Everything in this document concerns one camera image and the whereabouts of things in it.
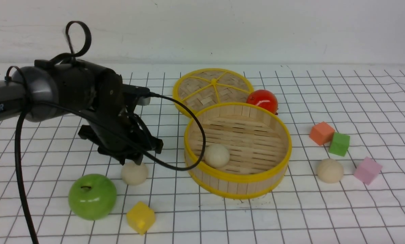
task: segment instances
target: bamboo steamer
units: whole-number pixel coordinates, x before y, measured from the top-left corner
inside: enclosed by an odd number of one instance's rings
[[[230,102],[196,114],[204,128],[206,146],[225,145],[230,161],[212,168],[201,161],[189,170],[197,184],[218,196],[249,199],[272,191],[283,179],[292,150],[287,127],[274,114],[255,105]],[[185,163],[193,165],[202,148],[202,134],[194,119],[187,125]]]
[[[173,88],[173,99],[186,105],[194,114],[223,102],[246,102],[254,89],[242,75],[222,68],[205,68],[181,77]],[[176,108],[185,116],[190,114],[181,106]]]

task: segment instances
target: dough ball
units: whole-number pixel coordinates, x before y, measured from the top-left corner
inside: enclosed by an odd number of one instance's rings
[[[144,163],[137,165],[127,162],[121,168],[121,179],[128,185],[142,184],[148,177],[148,168]]]
[[[317,176],[322,182],[337,183],[344,176],[344,168],[335,159],[323,159],[318,164]]]
[[[221,168],[228,164],[230,153],[222,144],[212,144],[205,148],[204,161],[213,168]]]

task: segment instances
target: white table surface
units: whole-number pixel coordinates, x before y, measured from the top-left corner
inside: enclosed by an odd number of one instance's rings
[[[0,64],[0,80],[12,64]],[[200,188],[186,172],[145,160],[149,179],[127,187],[121,165],[78,138],[86,124],[76,116],[25,122],[23,173],[40,243],[47,244],[405,244],[405,66],[367,65],[123,65],[106,64],[125,82],[171,95],[176,80],[207,67],[244,74],[255,89],[275,93],[279,117],[292,136],[289,169],[272,193],[250,201],[224,199]],[[166,100],[153,99],[137,111],[162,138],[158,157],[183,166],[188,118]],[[0,122],[0,244],[31,243],[21,210],[14,168],[17,118]],[[345,157],[328,154],[309,139],[311,127],[329,122],[351,136]],[[369,186],[353,176],[369,156],[383,165]],[[321,159],[342,163],[337,184],[315,175]],[[83,174],[104,174],[118,190],[113,212],[84,221],[70,212],[67,193]],[[144,201],[157,221],[146,235],[127,225],[125,213]]]

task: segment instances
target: yellow cube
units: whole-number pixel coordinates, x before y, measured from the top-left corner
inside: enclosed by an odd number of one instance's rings
[[[127,212],[126,217],[128,225],[140,235],[145,234],[156,221],[154,211],[141,201]]]

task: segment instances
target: orange cube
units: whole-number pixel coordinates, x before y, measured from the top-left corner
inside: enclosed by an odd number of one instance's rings
[[[328,125],[326,122],[321,122],[317,125],[314,125],[311,129],[309,137],[317,143],[319,146],[330,142],[335,133],[334,128]]]

